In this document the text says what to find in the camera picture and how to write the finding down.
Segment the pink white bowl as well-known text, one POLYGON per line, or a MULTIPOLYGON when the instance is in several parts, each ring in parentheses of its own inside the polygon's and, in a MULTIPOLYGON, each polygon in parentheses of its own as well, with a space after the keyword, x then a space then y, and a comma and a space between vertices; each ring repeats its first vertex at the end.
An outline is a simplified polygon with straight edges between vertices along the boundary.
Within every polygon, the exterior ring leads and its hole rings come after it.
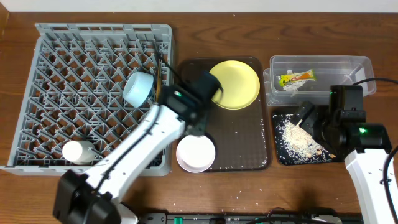
POLYGON ((215 157, 215 145, 206 136, 185 136, 177 145, 177 162, 187 172, 206 171, 213 164, 215 157))

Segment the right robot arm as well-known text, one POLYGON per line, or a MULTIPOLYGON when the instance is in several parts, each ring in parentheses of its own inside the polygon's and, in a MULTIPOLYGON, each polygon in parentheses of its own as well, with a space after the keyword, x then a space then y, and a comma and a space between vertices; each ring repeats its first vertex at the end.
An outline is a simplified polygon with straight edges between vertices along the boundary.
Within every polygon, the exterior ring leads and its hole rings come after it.
POLYGON ((332 85, 328 107, 304 101, 290 121, 344 161, 365 223, 397 223, 397 149, 384 125, 366 122, 362 86, 332 85))

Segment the green orange snack wrapper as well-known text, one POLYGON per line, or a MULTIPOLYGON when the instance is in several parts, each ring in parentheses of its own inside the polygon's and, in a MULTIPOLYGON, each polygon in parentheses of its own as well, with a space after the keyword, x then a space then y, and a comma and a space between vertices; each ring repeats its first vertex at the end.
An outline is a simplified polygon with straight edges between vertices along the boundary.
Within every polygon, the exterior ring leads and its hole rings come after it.
POLYGON ((314 71, 312 69, 306 72, 283 74, 280 76, 279 85, 286 86, 291 83, 301 82, 305 80, 316 80, 314 71))

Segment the white cup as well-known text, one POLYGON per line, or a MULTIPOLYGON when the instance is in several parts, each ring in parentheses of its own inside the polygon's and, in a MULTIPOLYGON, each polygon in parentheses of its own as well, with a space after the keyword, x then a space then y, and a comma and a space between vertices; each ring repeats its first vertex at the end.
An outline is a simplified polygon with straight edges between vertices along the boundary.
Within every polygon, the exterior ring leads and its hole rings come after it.
POLYGON ((69 141, 62 148, 62 156, 74 164, 88 164, 95 159, 94 148, 89 141, 69 141))

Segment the light blue bowl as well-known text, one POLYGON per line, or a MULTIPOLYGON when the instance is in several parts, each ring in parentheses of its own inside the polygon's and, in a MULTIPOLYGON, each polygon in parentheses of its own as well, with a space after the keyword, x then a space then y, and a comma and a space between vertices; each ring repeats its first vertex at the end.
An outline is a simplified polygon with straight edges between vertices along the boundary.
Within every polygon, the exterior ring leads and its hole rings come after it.
POLYGON ((125 84, 123 98, 133 107, 140 107, 151 93, 153 84, 153 75, 135 72, 125 84))

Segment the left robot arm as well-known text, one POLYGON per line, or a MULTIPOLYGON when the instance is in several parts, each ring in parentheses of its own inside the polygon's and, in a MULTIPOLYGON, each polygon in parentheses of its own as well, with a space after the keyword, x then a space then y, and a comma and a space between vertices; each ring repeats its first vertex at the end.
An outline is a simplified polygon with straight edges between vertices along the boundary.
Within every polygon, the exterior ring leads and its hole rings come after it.
POLYGON ((194 82, 162 87, 158 103, 112 153, 83 174, 61 176, 53 216, 61 223, 137 223, 124 194, 160 151, 201 122, 221 89, 207 71, 194 82))

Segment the wooden chopstick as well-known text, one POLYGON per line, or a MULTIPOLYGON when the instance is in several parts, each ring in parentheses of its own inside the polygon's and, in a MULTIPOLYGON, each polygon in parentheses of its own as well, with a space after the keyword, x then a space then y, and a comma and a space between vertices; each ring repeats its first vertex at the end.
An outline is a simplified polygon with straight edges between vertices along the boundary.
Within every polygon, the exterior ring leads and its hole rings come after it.
POLYGON ((159 101, 160 90, 161 90, 161 60, 159 59, 159 61, 158 61, 158 70, 157 70, 155 102, 159 101))

